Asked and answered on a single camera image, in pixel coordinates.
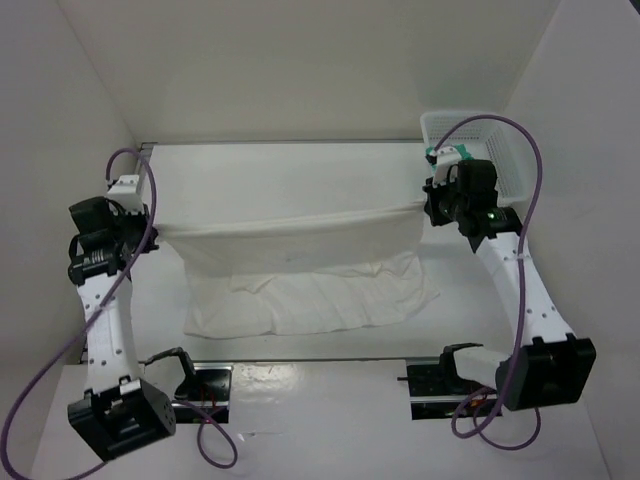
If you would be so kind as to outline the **white tank top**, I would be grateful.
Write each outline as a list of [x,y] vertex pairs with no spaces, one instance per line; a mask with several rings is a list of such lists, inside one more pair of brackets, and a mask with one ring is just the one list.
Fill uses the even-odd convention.
[[295,336],[402,323],[439,291],[417,203],[218,225],[162,225],[189,291],[187,335]]

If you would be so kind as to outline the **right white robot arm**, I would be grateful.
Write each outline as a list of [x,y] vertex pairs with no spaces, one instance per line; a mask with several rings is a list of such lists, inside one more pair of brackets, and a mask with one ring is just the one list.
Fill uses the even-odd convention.
[[517,212],[498,204],[497,172],[488,160],[429,154],[425,213],[432,226],[455,224],[482,262],[511,323],[511,353],[478,343],[444,349],[440,386],[461,392],[471,382],[494,390],[511,411],[573,404],[596,359],[554,305],[530,256]]

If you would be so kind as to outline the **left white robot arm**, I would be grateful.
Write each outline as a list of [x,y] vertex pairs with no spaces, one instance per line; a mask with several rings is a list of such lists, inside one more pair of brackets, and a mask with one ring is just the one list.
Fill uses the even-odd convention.
[[176,430],[170,397],[143,377],[132,329],[132,264],[157,250],[157,231],[146,205],[128,211],[93,197],[69,211],[78,232],[68,275],[84,307],[88,370],[82,399],[67,407],[68,420],[109,462]]

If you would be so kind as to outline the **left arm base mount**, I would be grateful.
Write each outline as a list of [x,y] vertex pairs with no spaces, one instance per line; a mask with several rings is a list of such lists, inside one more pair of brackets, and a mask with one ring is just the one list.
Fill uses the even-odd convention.
[[196,363],[195,375],[185,376],[174,391],[173,407],[179,424],[199,423],[202,418],[179,401],[202,409],[219,424],[229,421],[233,367],[222,363]]

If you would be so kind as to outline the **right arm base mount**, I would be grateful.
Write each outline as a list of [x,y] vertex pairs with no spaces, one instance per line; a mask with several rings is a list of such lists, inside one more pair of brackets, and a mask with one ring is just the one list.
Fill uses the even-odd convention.
[[482,388],[477,382],[447,373],[438,357],[407,360],[406,373],[397,381],[408,387],[414,421],[451,419],[458,405]]

